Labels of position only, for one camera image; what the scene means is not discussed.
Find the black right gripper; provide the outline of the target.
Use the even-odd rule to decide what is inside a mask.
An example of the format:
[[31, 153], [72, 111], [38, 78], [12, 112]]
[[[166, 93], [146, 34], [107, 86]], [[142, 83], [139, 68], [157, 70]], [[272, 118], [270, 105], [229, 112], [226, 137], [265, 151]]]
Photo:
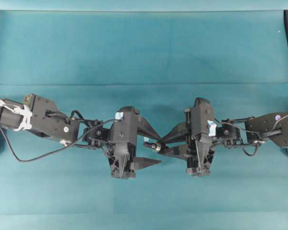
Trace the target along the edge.
[[205, 98], [196, 98], [194, 106], [187, 108], [185, 114], [186, 122], [174, 126], [162, 138], [162, 143], [184, 142], [188, 136], [188, 145], [162, 149], [161, 155], [186, 158], [187, 174], [194, 177], [208, 176], [216, 146], [231, 147], [241, 143], [240, 131], [229, 125], [229, 121], [219, 124], [210, 101]]

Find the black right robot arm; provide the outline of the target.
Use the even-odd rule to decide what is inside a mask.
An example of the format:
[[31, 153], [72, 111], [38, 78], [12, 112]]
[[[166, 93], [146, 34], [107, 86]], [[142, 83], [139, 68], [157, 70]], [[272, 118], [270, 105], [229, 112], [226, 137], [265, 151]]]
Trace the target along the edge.
[[196, 98], [193, 107], [184, 110], [185, 122], [177, 124], [158, 145], [159, 154], [185, 160], [186, 173], [194, 177], [210, 174], [217, 146], [227, 149], [258, 148], [271, 140], [288, 149], [288, 112], [260, 117], [217, 121], [210, 101]]

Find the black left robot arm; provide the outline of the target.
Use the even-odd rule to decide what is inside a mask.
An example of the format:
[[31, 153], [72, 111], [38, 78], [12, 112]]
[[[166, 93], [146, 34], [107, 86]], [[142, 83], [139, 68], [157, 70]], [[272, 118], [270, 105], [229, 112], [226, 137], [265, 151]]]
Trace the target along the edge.
[[35, 94], [26, 95], [22, 103], [0, 99], [0, 132], [4, 129], [57, 141], [61, 150], [102, 149], [114, 178], [134, 178], [137, 170], [160, 163], [136, 156], [138, 135], [154, 140], [161, 137], [132, 106], [122, 107], [113, 119], [102, 121], [85, 119], [77, 110], [67, 116], [52, 100]]

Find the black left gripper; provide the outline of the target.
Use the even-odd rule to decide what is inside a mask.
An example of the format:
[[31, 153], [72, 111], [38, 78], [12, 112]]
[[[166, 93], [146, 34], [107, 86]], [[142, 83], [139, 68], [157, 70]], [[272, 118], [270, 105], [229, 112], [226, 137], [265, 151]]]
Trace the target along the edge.
[[88, 146], [101, 148], [108, 159], [111, 176], [120, 179], [136, 177], [136, 170], [161, 163], [160, 160], [149, 158], [135, 158], [137, 134], [143, 137], [161, 140], [161, 136], [149, 122], [138, 116], [132, 106], [120, 108], [116, 114], [116, 122], [111, 128], [99, 126], [83, 137]]

